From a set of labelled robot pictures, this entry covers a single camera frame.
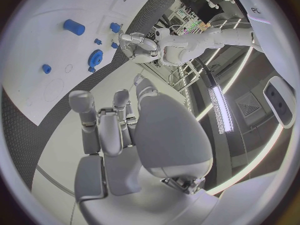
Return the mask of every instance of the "blue object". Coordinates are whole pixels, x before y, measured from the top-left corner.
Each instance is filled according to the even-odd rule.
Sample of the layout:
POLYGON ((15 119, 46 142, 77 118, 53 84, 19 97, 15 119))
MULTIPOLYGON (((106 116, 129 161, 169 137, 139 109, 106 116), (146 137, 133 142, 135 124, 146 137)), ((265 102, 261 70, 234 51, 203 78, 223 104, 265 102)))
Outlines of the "blue object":
POLYGON ((98 38, 96 38, 96 39, 95 39, 95 44, 101 45, 101 44, 102 44, 102 41, 99 40, 98 38))
POLYGON ((96 69, 95 69, 94 67, 91 67, 91 66, 90 66, 90 67, 88 68, 88 71, 91 72, 91 73, 94 73, 94 72, 96 72, 96 69))
POLYGON ((45 74, 49 74, 51 72, 51 67, 48 64, 44 64, 42 66, 42 70, 44 71, 45 74))
POLYGON ((102 59, 103 59, 103 51, 97 49, 91 53, 91 55, 88 58, 87 64, 93 68, 98 64, 100 64, 102 59))
POLYGON ((84 34, 86 27, 83 26, 82 24, 75 22, 71 19, 68 19, 67 21, 64 22, 63 28, 66 30, 69 30, 70 32, 80 36, 84 34))
POLYGON ((120 31, 121 26, 120 26, 119 24, 115 23, 115 22, 112 22, 112 23, 110 24, 110 29, 111 29, 115 34, 117 34, 117 33, 120 31))
POLYGON ((118 46, 118 44, 116 44, 115 42, 113 42, 112 44, 111 44, 111 46, 114 48, 114 49, 117 49, 119 46, 118 46))

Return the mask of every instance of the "robotic arm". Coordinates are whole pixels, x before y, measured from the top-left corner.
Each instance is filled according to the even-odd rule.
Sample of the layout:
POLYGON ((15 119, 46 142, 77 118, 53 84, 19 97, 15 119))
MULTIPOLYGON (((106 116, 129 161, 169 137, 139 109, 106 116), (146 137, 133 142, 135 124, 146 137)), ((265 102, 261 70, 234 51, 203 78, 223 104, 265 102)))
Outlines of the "robotic arm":
POLYGON ((168 28, 160 28, 155 33, 158 44, 143 38, 141 33, 119 34, 122 51, 134 63, 148 63, 159 59, 163 65, 180 66, 197 58, 205 49, 219 49, 225 45, 249 46, 263 52, 254 40, 252 28, 224 29, 210 28, 202 33, 170 35, 168 28))

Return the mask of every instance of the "air vent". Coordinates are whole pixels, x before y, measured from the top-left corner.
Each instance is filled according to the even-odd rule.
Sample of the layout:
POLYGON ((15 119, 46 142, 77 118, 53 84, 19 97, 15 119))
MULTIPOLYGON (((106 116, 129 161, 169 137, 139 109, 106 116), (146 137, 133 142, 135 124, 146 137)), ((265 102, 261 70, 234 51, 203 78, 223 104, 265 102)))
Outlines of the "air vent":
POLYGON ((251 92, 247 92, 245 95, 236 99, 235 102, 244 118, 247 118, 256 111, 262 109, 259 101, 251 92))
POLYGON ((170 20, 172 25, 182 25, 183 22, 177 17, 173 16, 172 19, 170 20))

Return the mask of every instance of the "white robotic arm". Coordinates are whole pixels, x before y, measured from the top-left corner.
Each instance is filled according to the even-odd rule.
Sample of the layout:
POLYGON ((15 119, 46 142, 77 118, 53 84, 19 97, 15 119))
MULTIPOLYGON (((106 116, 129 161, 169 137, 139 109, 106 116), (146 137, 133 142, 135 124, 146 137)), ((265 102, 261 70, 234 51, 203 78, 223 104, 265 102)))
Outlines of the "white robotic arm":
POLYGON ((158 40, 156 45, 147 38, 127 39, 128 34, 119 35, 120 44, 128 42, 126 46, 121 45, 121 49, 128 56, 127 48, 135 44, 132 53, 128 56, 135 63, 147 63, 159 59, 163 65, 179 66, 187 61, 197 58, 205 49, 219 49, 225 45, 249 46, 262 52, 262 48, 254 41, 252 28, 224 29, 210 28, 205 32, 197 34, 170 35, 168 28, 156 30, 155 36, 158 40))

